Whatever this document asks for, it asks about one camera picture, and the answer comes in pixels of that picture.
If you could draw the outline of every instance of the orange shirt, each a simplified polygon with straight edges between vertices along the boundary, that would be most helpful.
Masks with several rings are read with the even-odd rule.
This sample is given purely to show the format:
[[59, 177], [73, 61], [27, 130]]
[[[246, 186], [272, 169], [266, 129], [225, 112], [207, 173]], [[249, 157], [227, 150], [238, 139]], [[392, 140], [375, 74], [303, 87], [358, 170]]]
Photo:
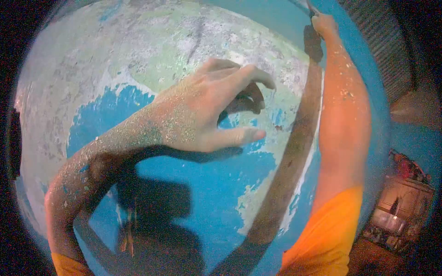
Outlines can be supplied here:
[[[348, 189], [313, 214], [298, 241], [282, 256], [278, 275], [343, 276], [353, 245], [362, 204], [363, 187]], [[89, 268], [52, 253], [58, 276], [89, 276]]]

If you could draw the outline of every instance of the forearm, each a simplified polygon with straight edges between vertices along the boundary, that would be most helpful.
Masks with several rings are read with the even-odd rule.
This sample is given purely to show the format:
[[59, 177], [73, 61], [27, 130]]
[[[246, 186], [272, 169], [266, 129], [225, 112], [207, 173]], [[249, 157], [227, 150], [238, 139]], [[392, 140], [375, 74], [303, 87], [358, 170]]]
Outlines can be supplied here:
[[[66, 243], [76, 248], [72, 223], [79, 211], [96, 193], [105, 193], [114, 182], [125, 156], [138, 148], [161, 144], [161, 134], [148, 120], [146, 107], [115, 126], [74, 154], [59, 170], [45, 197], [48, 240], [52, 251], [60, 252]], [[68, 256], [82, 261], [82, 256]]]
[[362, 78], [337, 35], [325, 38], [327, 65], [319, 147], [324, 161], [361, 166], [371, 135], [370, 104]]
[[362, 78], [340, 38], [325, 38], [327, 65], [319, 128], [321, 165], [312, 212], [341, 192], [363, 185], [371, 135]]

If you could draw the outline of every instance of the blue paint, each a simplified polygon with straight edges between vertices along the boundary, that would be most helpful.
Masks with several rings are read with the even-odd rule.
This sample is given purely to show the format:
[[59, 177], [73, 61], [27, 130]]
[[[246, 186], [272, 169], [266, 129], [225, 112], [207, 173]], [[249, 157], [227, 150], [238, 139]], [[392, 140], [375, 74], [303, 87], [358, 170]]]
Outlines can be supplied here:
[[283, 113], [282, 109], [278, 109], [278, 111], [276, 111], [276, 115], [275, 112], [273, 112], [272, 120], [274, 121], [275, 125], [279, 125], [280, 123], [282, 123], [281, 120], [282, 113]]
[[119, 11], [122, 4], [123, 0], [118, 0], [118, 2], [114, 6], [108, 7], [101, 15], [99, 19], [100, 22], [104, 22], [108, 20], [110, 17], [114, 16]]
[[[306, 25], [311, 22], [307, 15], [302, 13], [300, 9], [289, 1], [259, 1], [256, 0], [242, 0], [242, 1], [224, 1], [224, 0], [206, 0], [206, 3], [214, 4], [221, 8], [231, 10], [239, 13], [250, 19], [274, 30], [289, 39], [295, 46], [304, 49], [303, 31]], [[385, 96], [381, 76], [377, 69], [373, 56], [370, 54], [368, 45], [359, 33], [356, 25], [352, 22], [348, 14], [341, 8], [336, 0], [312, 0], [312, 3], [323, 13], [328, 13], [334, 16], [336, 22], [339, 24], [339, 32], [342, 41], [351, 56], [353, 63], [358, 68], [364, 83], [366, 84], [368, 93], [370, 95], [370, 108], [372, 114], [372, 135], [369, 148], [369, 156], [366, 165], [366, 185], [364, 190], [364, 198], [362, 201], [361, 215], [359, 217], [358, 233], [370, 218], [373, 208], [377, 204], [377, 197], [381, 190], [383, 178], [388, 166], [388, 151], [390, 145], [390, 115], [389, 105]], [[326, 64], [326, 48], [325, 43], [322, 45], [324, 57], [320, 65], [324, 68]], [[318, 155], [315, 155], [313, 164], [319, 161], [315, 160]], [[310, 207], [307, 206], [309, 196], [304, 194], [312, 194], [316, 182], [312, 182], [306, 176], [305, 184], [302, 186], [300, 200], [298, 202], [298, 213], [304, 213], [307, 218], [310, 212]], [[282, 239], [290, 240], [284, 250], [288, 249], [294, 242], [302, 230], [303, 218], [296, 218], [297, 214], [292, 220], [290, 233], [286, 233]], [[260, 262], [254, 275], [273, 275], [278, 265], [281, 263], [280, 256], [282, 246], [278, 240], [274, 241], [268, 249], [265, 259]]]
[[256, 118], [255, 119], [251, 119], [250, 120], [250, 125], [254, 126], [254, 127], [258, 126], [258, 119], [256, 119]]
[[[289, 1], [260, 1], [259, 4], [255, 0], [211, 0], [206, 2], [247, 16], [282, 34], [299, 48], [304, 48], [303, 29], [304, 26], [310, 24], [310, 20]], [[379, 72], [368, 46], [346, 12], [334, 0], [323, 1], [323, 3], [313, 2], [322, 12], [334, 15], [340, 26], [344, 45], [358, 67], [370, 94], [372, 137], [367, 160], [366, 189], [358, 227], [358, 230], [360, 230], [376, 204], [377, 194], [382, 185], [383, 175], [388, 163], [390, 144], [388, 104]], [[101, 18], [102, 21], [113, 16], [117, 10], [118, 8], [111, 8], [105, 11]], [[320, 63], [321, 66], [325, 66], [325, 61], [326, 57], [324, 56]], [[76, 116], [74, 125], [70, 130], [68, 156], [71, 156], [82, 146], [94, 140], [96, 136], [104, 133], [148, 104], [149, 100], [153, 100], [153, 97], [143, 96], [135, 88], [131, 91], [128, 87], [125, 87], [124, 90], [119, 97], [116, 97], [114, 91], [107, 88], [103, 97], [79, 109], [78, 114], [81, 114], [81, 116]], [[134, 99], [140, 103], [139, 106], [134, 104]], [[275, 122], [278, 119], [280, 123], [282, 114], [279, 117], [278, 114], [274, 119]], [[221, 124], [224, 128], [236, 127], [237, 125], [237, 118], [232, 118], [231, 121], [224, 121]], [[178, 181], [190, 186], [192, 192], [191, 214], [188, 218], [177, 220], [177, 223], [191, 229], [201, 239], [206, 271], [211, 270], [244, 239], [236, 231], [238, 227], [242, 226], [242, 220], [234, 209], [237, 205], [237, 198], [244, 193], [246, 185], [252, 186], [256, 184], [256, 181], [262, 181], [268, 175], [268, 172], [276, 167], [271, 154], [250, 153], [263, 145], [263, 141], [247, 145], [243, 148], [243, 154], [231, 157], [228, 160], [193, 163], [170, 157], [156, 157], [137, 165], [137, 172], [141, 176]], [[319, 163], [320, 154], [317, 151], [313, 156], [311, 166], [307, 170], [298, 204], [297, 206], [290, 206], [291, 210], [297, 209], [290, 229], [283, 236], [275, 239], [263, 260], [255, 268], [253, 275], [275, 274], [281, 265], [282, 252], [289, 249], [301, 234], [311, 210], [310, 198], [315, 192]], [[113, 238], [116, 236], [118, 228], [116, 226], [114, 204], [115, 199], [105, 197], [90, 222], [110, 249], [115, 248]], [[102, 224], [103, 220], [107, 221], [108, 224], [99, 227], [99, 223]], [[82, 241], [80, 241], [80, 245], [84, 250], [85, 247]], [[91, 257], [90, 253], [87, 250], [84, 250], [84, 252], [94, 272], [97, 275], [107, 275], [96, 260]]]
[[96, 137], [151, 103], [154, 98], [148, 93], [142, 94], [136, 86], [126, 86], [120, 92], [119, 97], [115, 94], [116, 90], [117, 87], [113, 90], [106, 87], [103, 96], [97, 97], [93, 103], [78, 109], [77, 115], [73, 119], [69, 143], [66, 147], [68, 158]]
[[[117, 97], [115, 94], [117, 88], [111, 90], [109, 87], [106, 87], [103, 96], [97, 97], [94, 102], [81, 106], [78, 109], [77, 115], [73, 120], [74, 124], [70, 129], [69, 143], [66, 148], [68, 158], [93, 141], [95, 137], [121, 123], [154, 99], [153, 95], [142, 94], [140, 90], [131, 85], [123, 88]], [[81, 171], [84, 172], [87, 168], [88, 166], [85, 166]], [[111, 191], [116, 195], [115, 187]], [[114, 253], [119, 229], [115, 210], [116, 199], [106, 196], [89, 220], [91, 228]], [[124, 211], [121, 210], [121, 213], [122, 219], [124, 219]], [[92, 256], [78, 233], [76, 233], [76, 236], [90, 268], [96, 275], [108, 275], [105, 269]]]
[[85, 165], [84, 167], [82, 167], [78, 172], [79, 172], [80, 174], [82, 174], [82, 173], [84, 173], [87, 169], [89, 169], [89, 164], [87, 164], [87, 165]]
[[[111, 90], [106, 87], [102, 97], [79, 108], [70, 129], [69, 146], [66, 149], [68, 157], [153, 100], [153, 96], [142, 95], [133, 86], [125, 87], [118, 97], [115, 91], [116, 88]], [[231, 129], [237, 124], [237, 117], [233, 117], [232, 121], [226, 118], [220, 123], [220, 128]], [[251, 120], [251, 124], [257, 125], [258, 120]], [[246, 145], [243, 154], [231, 156], [227, 160], [198, 163], [198, 160], [192, 162], [161, 156], [137, 165], [137, 173], [141, 177], [183, 183], [190, 187], [191, 214], [178, 222], [201, 239], [207, 272], [244, 239], [244, 236], [237, 233], [243, 222], [235, 207], [245, 186], [260, 184], [276, 168], [271, 153], [253, 153], [264, 144], [265, 141], [260, 140]], [[105, 197], [89, 222], [111, 250], [115, 249], [118, 233], [115, 207], [115, 199]], [[85, 252], [88, 251], [83, 241], [80, 245]], [[91, 257], [90, 252], [86, 255], [94, 272], [101, 274], [103, 268]]]

